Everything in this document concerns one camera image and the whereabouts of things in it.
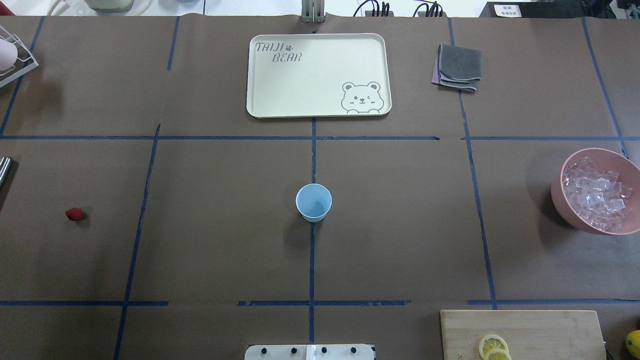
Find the bear drawing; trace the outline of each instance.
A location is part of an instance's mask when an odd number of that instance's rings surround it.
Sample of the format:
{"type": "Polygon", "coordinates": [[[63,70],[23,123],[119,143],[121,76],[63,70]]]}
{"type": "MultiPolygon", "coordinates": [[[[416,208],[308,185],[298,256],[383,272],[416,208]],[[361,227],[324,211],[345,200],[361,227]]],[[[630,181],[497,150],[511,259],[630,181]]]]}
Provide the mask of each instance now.
{"type": "Polygon", "coordinates": [[[344,91],[342,107],[347,111],[347,114],[379,114],[385,104],[380,97],[380,84],[375,81],[371,81],[367,85],[344,83],[342,91],[344,91]]]}

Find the white tray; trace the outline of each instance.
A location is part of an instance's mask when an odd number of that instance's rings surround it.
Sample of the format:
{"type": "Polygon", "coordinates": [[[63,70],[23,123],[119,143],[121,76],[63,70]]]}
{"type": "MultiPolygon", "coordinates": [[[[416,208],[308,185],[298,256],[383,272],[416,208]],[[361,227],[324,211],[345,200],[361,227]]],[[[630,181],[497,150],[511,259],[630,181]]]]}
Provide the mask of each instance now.
{"type": "Polygon", "coordinates": [[[388,113],[384,39],[378,34],[256,36],[249,44],[246,110],[258,118],[388,113]]]}

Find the lemon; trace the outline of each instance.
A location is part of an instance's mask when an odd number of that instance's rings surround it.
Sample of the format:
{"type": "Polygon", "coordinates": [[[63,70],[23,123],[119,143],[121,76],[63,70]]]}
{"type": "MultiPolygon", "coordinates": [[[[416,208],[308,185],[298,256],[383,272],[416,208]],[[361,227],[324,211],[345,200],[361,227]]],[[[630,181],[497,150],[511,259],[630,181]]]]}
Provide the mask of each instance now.
{"type": "Polygon", "coordinates": [[[489,334],[480,340],[480,344],[478,344],[478,354],[480,354],[481,359],[484,359],[485,354],[496,348],[504,350],[507,354],[509,354],[509,347],[507,346],[507,342],[496,334],[489,334]]]}
{"type": "Polygon", "coordinates": [[[636,359],[640,359],[640,330],[630,332],[629,335],[627,335],[625,344],[627,344],[627,350],[629,350],[631,355],[636,359]]]}
{"type": "Polygon", "coordinates": [[[486,353],[483,357],[483,360],[511,360],[511,356],[505,350],[501,348],[495,348],[486,353]]]}

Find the blue cup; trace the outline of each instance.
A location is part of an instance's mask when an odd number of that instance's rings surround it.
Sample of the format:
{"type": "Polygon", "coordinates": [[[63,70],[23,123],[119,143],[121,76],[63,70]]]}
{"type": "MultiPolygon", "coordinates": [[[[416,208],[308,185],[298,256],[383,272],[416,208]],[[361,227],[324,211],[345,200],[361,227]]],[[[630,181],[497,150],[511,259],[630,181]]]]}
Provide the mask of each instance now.
{"type": "Polygon", "coordinates": [[[331,193],[320,184],[302,186],[296,195],[296,207],[309,222],[318,222],[331,209],[331,193]]]}

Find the white label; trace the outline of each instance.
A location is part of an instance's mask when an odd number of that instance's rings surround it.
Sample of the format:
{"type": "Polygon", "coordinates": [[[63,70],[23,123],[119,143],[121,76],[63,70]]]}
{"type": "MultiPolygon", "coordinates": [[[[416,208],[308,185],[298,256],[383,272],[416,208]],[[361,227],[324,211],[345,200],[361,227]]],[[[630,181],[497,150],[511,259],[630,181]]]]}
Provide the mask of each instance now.
{"type": "Polygon", "coordinates": [[[499,17],[522,17],[518,5],[494,5],[493,8],[499,17]]]}

